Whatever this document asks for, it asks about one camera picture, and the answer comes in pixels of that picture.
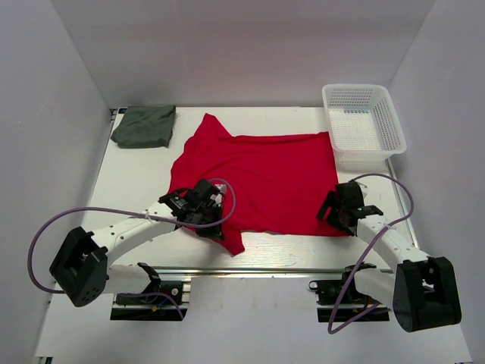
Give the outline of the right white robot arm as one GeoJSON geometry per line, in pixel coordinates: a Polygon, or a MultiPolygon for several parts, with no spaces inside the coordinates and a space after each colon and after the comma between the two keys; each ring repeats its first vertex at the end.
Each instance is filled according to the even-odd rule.
{"type": "Polygon", "coordinates": [[[337,184],[331,190],[317,218],[325,220],[375,251],[389,267],[381,271],[363,258],[344,268],[339,280],[311,281],[320,306],[331,308],[328,322],[343,319],[340,304],[355,306],[358,318],[392,312],[407,332],[422,331],[462,320],[455,271],[445,257],[432,257],[413,246],[388,222],[376,206],[365,205],[365,194],[356,180],[337,184]]]}

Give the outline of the red t-shirt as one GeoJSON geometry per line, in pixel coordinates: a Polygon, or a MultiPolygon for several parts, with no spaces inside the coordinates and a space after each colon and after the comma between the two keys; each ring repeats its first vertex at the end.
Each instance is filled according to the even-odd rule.
{"type": "Polygon", "coordinates": [[[338,183],[327,132],[286,136],[233,136],[206,114],[171,168],[169,189],[222,178],[234,189],[224,211],[220,241],[231,255],[243,253],[244,231],[321,237],[343,232],[316,215],[338,183]]]}

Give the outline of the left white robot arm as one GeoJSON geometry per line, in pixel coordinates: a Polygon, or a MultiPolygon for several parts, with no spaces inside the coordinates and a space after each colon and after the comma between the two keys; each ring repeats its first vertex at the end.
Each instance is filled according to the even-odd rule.
{"type": "Polygon", "coordinates": [[[144,212],[126,212],[126,219],[94,231],[76,227],[64,239],[50,273],[75,307],[102,294],[150,303],[170,296],[161,289],[157,271],[144,262],[116,261],[156,237],[171,237],[176,229],[192,228],[201,237],[223,238],[224,200],[233,188],[222,179],[199,180],[161,196],[144,212]]]}

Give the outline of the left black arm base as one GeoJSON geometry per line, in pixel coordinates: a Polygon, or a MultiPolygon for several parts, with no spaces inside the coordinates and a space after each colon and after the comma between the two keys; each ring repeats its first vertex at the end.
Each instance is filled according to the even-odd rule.
{"type": "Polygon", "coordinates": [[[132,322],[181,322],[189,304],[189,282],[166,279],[145,263],[138,267],[149,279],[140,293],[118,293],[110,320],[132,322]]]}

